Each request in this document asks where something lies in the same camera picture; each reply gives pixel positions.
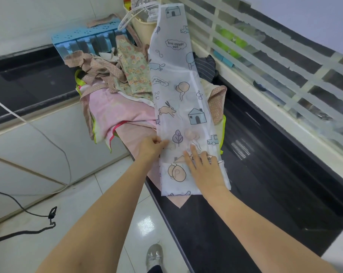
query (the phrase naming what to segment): floor tile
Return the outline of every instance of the floor tile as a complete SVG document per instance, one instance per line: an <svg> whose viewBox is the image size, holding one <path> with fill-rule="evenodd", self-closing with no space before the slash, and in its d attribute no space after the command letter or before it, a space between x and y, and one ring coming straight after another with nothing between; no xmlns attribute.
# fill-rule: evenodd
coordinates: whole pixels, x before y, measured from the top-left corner
<svg viewBox="0 0 343 273"><path fill-rule="evenodd" d="M147 250L152 244L158 242L163 248L166 272L187 273L188 268L173 237L154 200L148 197L136 206L124 244L136 273L146 272Z"/></svg>
<svg viewBox="0 0 343 273"><path fill-rule="evenodd" d="M131 156L127 156L117 161L116 163L96 172L95 175L102 193L104 193L108 188L110 188L121 177L121 175L124 174L124 172L132 163L133 160ZM144 184L138 203L143 201L149 195L150 193Z"/></svg>
<svg viewBox="0 0 343 273"><path fill-rule="evenodd" d="M122 247L120 259L118 261L117 273L135 273L126 249Z"/></svg>
<svg viewBox="0 0 343 273"><path fill-rule="evenodd" d="M74 223L102 192L94 175L37 204L30 212L48 214L57 206L56 227L36 235L20 235L0 242L0 273L35 272ZM49 225L47 218L21 213L0 224L0 236L20 230L39 230Z"/></svg>

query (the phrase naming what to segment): dark pants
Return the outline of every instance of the dark pants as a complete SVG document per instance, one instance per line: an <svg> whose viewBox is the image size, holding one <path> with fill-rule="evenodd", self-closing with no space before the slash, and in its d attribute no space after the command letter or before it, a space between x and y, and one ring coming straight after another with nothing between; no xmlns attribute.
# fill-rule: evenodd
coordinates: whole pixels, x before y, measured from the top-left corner
<svg viewBox="0 0 343 273"><path fill-rule="evenodd" d="M151 268L147 273L163 273L163 271L161 270L160 265L156 265L153 268Z"/></svg>

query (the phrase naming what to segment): apron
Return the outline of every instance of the apron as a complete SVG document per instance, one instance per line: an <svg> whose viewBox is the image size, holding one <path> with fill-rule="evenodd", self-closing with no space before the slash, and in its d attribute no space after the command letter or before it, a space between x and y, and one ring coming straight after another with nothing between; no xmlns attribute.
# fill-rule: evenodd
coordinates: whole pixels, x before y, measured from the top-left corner
<svg viewBox="0 0 343 273"><path fill-rule="evenodd" d="M207 98L201 94L183 4L159 6L148 52L156 131L162 140L170 140L159 159L161 195L201 194L183 157L184 150L191 155L191 144L198 153L218 158L230 190Z"/></svg>

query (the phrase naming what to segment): gray sneaker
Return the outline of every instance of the gray sneaker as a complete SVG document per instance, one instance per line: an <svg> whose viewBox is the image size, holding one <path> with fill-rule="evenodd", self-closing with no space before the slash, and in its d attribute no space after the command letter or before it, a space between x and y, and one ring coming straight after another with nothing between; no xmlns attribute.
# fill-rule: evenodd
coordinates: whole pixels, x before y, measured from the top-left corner
<svg viewBox="0 0 343 273"><path fill-rule="evenodd" d="M156 243L150 246L146 255L146 271L149 271L156 265L163 264L163 249L161 245Z"/></svg>

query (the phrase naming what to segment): left hand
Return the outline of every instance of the left hand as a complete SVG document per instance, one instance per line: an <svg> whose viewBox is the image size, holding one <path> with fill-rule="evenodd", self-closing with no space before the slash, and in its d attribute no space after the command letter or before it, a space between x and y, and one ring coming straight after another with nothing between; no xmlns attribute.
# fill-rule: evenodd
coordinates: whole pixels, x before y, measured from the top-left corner
<svg viewBox="0 0 343 273"><path fill-rule="evenodd" d="M159 136L145 137L139 145L139 156L137 156L137 159L153 162L159 157L163 148L167 147L168 144L169 140L161 141Z"/></svg>

